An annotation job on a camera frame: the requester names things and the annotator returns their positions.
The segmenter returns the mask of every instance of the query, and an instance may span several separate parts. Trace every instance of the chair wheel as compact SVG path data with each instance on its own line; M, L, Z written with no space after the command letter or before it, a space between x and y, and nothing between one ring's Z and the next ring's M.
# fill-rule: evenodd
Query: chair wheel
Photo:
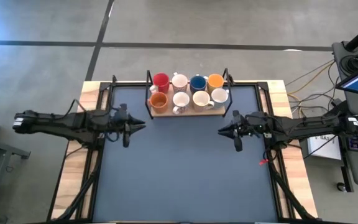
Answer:
M336 188L338 189L338 191L347 192L344 183L337 183L337 184L336 184Z

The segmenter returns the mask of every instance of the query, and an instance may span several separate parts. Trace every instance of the gray floor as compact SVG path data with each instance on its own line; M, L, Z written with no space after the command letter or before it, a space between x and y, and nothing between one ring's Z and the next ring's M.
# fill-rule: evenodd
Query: gray floor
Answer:
M95 42L107 3L0 1L0 40ZM358 0L116 0L104 41L328 47L357 33ZM0 187L0 220L46 219L67 141L45 134L15 134L13 116L27 109L63 113L80 94L92 52L92 47L0 46L0 140L32 151L28 161L12 161L15 169ZM288 83L331 59L330 52L102 48L93 80L110 80L113 74L119 80L139 80L147 69L207 75L228 67L238 80ZM336 77L336 68L331 71ZM298 89L311 76L287 90ZM296 96L331 87L323 73ZM343 93L337 91L336 96L343 98ZM305 105L327 102L321 97ZM358 223L358 186L352 194L338 192L334 188L341 181L338 167L311 158L306 168L319 216Z

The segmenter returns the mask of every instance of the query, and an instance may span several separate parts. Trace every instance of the white mug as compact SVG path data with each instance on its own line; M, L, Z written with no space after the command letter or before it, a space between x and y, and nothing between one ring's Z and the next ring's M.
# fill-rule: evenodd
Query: white mug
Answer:
M185 75L183 74L178 74L177 72L175 72L173 74L173 78L172 78L172 87L173 87L173 92L177 93L177 92L186 92L187 90L187 83L188 83L188 79Z
M219 109L224 106L224 103L229 99L229 90L216 88L211 93L212 101L214 101L214 109Z
M215 103L211 101L209 94L205 91L197 91L193 94L193 106L195 111L209 110Z
M175 105L172 109L172 112L174 114L181 114L187 110L187 107L190 102L190 97L189 95L187 95L187 93L178 92L174 94L172 101L173 104Z

